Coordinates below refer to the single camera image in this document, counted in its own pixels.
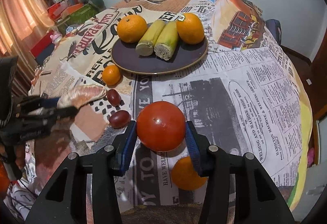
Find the red box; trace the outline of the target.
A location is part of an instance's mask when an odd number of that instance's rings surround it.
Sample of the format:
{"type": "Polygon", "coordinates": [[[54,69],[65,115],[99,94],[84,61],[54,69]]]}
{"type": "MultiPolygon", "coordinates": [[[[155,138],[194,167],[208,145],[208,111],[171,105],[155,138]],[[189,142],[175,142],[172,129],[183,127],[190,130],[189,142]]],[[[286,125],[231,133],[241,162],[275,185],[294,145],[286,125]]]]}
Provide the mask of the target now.
{"type": "Polygon", "coordinates": [[[43,50],[45,50],[46,47],[48,47],[50,44],[52,44],[52,36],[54,34],[53,30],[50,30],[44,37],[40,39],[39,42],[36,43],[36,45],[30,50],[30,53],[32,54],[33,58],[37,58],[39,54],[43,50]]]}

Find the dark blue bag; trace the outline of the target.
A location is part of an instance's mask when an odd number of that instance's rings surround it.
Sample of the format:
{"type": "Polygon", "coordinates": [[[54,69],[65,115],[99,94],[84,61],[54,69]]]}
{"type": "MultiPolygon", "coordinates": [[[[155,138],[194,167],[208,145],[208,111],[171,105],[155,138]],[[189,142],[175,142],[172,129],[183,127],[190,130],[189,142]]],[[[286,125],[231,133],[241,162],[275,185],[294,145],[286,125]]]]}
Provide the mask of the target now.
{"type": "Polygon", "coordinates": [[[282,43],[282,28],[280,25],[280,21],[276,19],[268,19],[265,21],[266,27],[273,35],[274,39],[277,41],[279,45],[282,43]]]}

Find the green patterned box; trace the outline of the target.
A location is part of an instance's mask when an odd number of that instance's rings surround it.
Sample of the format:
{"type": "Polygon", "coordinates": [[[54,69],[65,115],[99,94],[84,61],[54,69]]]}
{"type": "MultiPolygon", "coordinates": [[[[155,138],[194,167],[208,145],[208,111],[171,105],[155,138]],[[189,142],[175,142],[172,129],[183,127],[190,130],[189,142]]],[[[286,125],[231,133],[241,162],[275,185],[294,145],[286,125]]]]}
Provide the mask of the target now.
{"type": "Polygon", "coordinates": [[[91,17],[96,16],[99,13],[97,7],[87,4],[76,4],[74,6],[66,8],[60,14],[60,18],[55,22],[57,26],[65,24],[67,26],[73,24],[83,24],[91,17]]]}

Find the large orange with sticker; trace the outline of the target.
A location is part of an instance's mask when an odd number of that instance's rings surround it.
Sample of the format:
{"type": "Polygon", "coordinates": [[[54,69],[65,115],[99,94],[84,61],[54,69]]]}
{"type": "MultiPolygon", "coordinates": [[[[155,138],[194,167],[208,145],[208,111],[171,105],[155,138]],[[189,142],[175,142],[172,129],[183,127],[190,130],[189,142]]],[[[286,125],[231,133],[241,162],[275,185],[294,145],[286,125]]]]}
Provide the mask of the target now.
{"type": "Polygon", "coordinates": [[[201,20],[193,13],[179,15],[176,21],[176,27],[178,35],[187,44],[198,44],[205,37],[201,20]]]}

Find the pink grapefruit slice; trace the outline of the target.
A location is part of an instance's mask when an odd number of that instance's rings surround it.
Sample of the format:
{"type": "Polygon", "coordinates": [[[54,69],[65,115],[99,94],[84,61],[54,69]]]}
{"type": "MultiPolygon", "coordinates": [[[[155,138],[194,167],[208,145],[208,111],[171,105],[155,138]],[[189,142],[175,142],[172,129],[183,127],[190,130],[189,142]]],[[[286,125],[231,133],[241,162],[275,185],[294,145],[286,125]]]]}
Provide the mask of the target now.
{"type": "Polygon", "coordinates": [[[99,100],[106,95],[105,87],[98,85],[77,86],[63,94],[57,103],[57,108],[75,107],[80,109],[82,106],[99,100]]]}

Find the small mandarin near gripper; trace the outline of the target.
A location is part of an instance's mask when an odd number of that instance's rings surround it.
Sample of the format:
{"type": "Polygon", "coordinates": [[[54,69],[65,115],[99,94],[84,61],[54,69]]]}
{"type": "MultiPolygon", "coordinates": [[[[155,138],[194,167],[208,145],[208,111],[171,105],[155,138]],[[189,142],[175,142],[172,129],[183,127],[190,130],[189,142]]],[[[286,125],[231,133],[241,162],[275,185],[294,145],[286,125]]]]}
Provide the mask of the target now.
{"type": "Polygon", "coordinates": [[[179,159],[171,170],[172,182],[185,191],[194,191],[205,185],[207,178],[200,177],[194,170],[190,157],[179,159]]]}

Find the printed newspaper pattern blanket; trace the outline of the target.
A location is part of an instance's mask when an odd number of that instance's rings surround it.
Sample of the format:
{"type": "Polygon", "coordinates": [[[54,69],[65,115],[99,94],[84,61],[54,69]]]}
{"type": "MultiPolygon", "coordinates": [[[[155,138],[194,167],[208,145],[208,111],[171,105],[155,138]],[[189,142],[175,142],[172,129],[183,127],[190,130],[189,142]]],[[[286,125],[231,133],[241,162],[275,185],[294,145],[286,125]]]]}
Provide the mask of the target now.
{"type": "MultiPolygon", "coordinates": [[[[109,117],[127,110],[132,119],[156,101],[175,104],[201,134],[225,151],[253,152],[282,192],[291,211],[298,205],[307,174],[312,129],[309,98],[302,81],[265,22],[261,10],[246,0],[124,0],[62,39],[40,72],[30,95],[60,96],[73,86],[105,85],[102,72],[113,59],[150,65],[150,57],[111,58],[119,21],[131,14],[148,23],[166,23],[192,13],[203,24],[208,51],[200,61],[167,75],[136,75],[121,70],[116,88],[120,107],[96,101],[83,107],[72,124],[57,123],[49,137],[26,145],[22,182],[39,194],[69,150],[86,155],[113,141],[124,129],[109,127],[109,117]]],[[[182,191],[172,182],[175,163],[187,155],[185,142],[175,152],[146,149],[136,142],[127,176],[115,177],[121,212],[138,205],[202,203],[205,186],[182,191]]]]}

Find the red tomato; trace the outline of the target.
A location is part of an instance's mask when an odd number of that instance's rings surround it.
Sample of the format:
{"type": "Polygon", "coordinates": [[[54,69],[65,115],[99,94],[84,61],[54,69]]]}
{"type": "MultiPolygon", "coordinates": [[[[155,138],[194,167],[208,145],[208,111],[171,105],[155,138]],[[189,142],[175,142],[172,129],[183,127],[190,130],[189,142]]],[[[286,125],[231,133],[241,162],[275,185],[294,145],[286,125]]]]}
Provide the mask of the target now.
{"type": "Polygon", "coordinates": [[[174,104],[157,101],[142,109],[136,120],[141,143],[155,152],[169,152],[183,142],[186,119],[174,104]]]}

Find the large orange left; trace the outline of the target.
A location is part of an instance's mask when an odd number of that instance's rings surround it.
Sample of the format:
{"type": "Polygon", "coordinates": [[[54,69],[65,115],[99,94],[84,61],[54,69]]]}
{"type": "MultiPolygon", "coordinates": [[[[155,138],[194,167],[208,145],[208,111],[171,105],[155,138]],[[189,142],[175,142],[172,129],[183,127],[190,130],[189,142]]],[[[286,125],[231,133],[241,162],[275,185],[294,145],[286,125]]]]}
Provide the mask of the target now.
{"type": "Polygon", "coordinates": [[[125,43],[138,42],[147,31],[146,20],[138,15],[128,15],[117,25],[117,34],[125,43]]]}

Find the red grape upper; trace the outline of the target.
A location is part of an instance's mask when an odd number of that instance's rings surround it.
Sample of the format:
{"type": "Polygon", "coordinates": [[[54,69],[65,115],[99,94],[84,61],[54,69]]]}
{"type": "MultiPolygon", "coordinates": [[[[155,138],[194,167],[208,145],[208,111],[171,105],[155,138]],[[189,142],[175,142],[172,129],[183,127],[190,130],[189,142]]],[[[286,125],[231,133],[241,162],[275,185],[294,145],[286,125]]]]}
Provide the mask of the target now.
{"type": "Polygon", "coordinates": [[[121,96],[115,89],[110,89],[107,91],[106,97],[109,103],[114,107],[118,106],[121,102],[121,96]]]}

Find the yellow corn cob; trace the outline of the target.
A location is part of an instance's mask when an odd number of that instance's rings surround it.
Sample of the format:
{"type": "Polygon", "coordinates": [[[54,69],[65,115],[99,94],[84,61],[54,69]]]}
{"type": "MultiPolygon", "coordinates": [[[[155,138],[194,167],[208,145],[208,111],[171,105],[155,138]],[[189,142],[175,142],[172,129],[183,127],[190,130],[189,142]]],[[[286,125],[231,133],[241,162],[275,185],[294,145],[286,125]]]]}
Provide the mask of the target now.
{"type": "Polygon", "coordinates": [[[136,46],[135,50],[140,56],[150,56],[153,54],[154,46],[165,25],[166,23],[159,19],[151,24],[136,46]]]}
{"type": "Polygon", "coordinates": [[[176,50],[178,41],[176,21],[169,22],[165,25],[154,46],[155,55],[165,61],[170,60],[176,50]]]}

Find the brown wooden door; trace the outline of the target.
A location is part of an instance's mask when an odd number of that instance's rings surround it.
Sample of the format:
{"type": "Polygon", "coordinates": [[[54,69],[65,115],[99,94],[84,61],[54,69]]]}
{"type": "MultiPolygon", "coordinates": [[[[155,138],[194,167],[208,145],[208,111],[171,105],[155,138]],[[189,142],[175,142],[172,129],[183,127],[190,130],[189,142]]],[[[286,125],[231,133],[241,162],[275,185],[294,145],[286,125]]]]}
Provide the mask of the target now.
{"type": "Polygon", "coordinates": [[[315,119],[326,114],[326,33],[310,66],[312,84],[309,86],[311,109],[315,119]]]}

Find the dark round plate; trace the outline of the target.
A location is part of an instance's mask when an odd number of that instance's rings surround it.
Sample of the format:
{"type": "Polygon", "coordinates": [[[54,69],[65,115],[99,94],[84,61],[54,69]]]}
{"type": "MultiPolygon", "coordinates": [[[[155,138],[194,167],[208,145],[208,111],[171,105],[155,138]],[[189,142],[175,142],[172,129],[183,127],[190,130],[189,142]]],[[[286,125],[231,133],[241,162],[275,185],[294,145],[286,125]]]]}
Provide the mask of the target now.
{"type": "Polygon", "coordinates": [[[141,55],[148,43],[125,43],[117,40],[111,49],[111,59],[120,69],[139,75],[165,75],[198,63],[208,51],[207,39],[188,44],[178,35],[176,23],[165,25],[149,56],[141,55]]]}

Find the pink curtain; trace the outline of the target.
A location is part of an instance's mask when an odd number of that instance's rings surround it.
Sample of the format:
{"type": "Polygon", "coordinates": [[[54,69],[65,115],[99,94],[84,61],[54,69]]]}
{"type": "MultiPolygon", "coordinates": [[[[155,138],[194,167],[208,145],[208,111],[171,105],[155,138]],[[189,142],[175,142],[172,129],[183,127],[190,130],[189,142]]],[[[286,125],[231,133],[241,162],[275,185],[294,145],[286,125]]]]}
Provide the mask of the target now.
{"type": "Polygon", "coordinates": [[[54,26],[52,0],[1,0],[1,53],[29,52],[54,26]]]}

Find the red grape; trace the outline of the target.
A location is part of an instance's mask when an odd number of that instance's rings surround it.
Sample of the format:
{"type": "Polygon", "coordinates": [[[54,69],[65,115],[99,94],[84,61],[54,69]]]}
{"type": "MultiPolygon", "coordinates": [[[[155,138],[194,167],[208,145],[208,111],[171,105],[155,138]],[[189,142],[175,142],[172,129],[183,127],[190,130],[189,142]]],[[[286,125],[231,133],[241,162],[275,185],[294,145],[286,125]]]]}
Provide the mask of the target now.
{"type": "Polygon", "coordinates": [[[114,107],[118,106],[121,102],[121,96],[115,89],[110,89],[107,91],[106,97],[109,103],[114,107]]]}
{"type": "Polygon", "coordinates": [[[114,129],[125,127],[130,121],[131,115],[125,110],[117,111],[109,118],[109,123],[114,129]]]}

